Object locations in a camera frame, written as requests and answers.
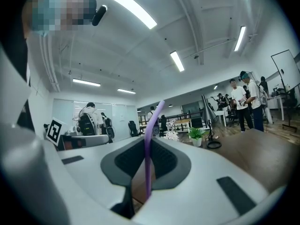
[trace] black slot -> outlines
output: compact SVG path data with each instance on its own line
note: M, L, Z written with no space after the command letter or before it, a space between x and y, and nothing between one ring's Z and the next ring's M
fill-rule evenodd
M225 192L240 215L253 209L256 204L230 177L217 179L218 184Z
M66 164L74 163L74 162L77 162L77 161L80 161L80 160L83 160L83 157L75 156L75 157L69 157L69 158L62 159L61 161L64 165L66 165Z

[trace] purple straw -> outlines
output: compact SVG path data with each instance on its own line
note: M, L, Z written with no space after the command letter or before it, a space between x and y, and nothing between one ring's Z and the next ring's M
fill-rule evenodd
M145 132L145 173L146 173L146 200L151 195L151 163L150 163L150 141L152 136L152 130L158 116L163 109L165 101L160 101L155 112L149 120Z

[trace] green plant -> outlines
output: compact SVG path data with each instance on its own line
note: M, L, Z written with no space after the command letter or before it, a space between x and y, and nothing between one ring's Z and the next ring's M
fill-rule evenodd
M188 135L193 138L193 139L196 139L198 140L199 138L202 138L202 136L204 134L206 134L207 131L204 131L202 129L199 129L199 128L194 128L194 127L191 127L190 128L190 132L188 133Z

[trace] fluorescent light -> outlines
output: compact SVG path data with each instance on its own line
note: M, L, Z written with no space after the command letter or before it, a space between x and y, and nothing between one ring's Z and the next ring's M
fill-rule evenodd
M235 52L240 48L240 44L241 44L242 39L244 37L245 31L246 31L245 26L240 28L240 36L239 36L238 42L236 43L236 46L235 46L235 49L234 49Z
M123 90L123 89L118 89L118 91L136 94L136 92L133 92L133 91L127 91L127 90Z
M115 0L117 3L121 4L123 7L127 8L132 12L137 18L139 18L149 29L154 28L157 23L153 18L134 0Z
M184 71L184 67L183 67L183 65L182 65L182 63L180 61L180 58L179 58L177 52L174 51L174 52L170 53L170 55L173 58L173 60L174 60L174 62L176 64L176 66L178 67L179 71L180 72Z
M75 83L83 83L83 84L87 84L87 85L92 85L92 86L100 87L99 83L87 82L87 81L84 81L84 80L78 80L78 79L74 79L74 78L73 78L73 82L75 82Z

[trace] potted plant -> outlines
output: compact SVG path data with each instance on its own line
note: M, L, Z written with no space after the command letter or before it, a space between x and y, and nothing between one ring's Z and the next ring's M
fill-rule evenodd
M207 131L204 131L199 128L191 127L188 135L192 138L193 145L195 147L200 147L202 142L202 136L206 133Z

